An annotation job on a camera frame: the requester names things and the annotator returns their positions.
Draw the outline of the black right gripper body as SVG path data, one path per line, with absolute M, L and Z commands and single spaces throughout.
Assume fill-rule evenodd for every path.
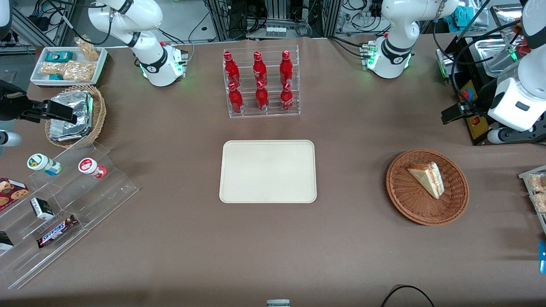
M 19 87 L 0 81 L 0 120 L 27 120 L 39 123 L 45 119 L 38 101 L 29 99 Z

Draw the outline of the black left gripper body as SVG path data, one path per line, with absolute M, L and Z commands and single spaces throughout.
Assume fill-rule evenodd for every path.
M 478 82 L 477 85 L 474 85 L 472 80 L 468 81 L 469 87 L 473 87 L 473 100 L 472 103 L 477 107 L 477 109 L 482 112 L 483 117 L 487 120 L 492 120 L 492 118 L 487 115 L 495 96 L 497 90 L 497 79 L 489 81 L 487 84 L 482 84 Z

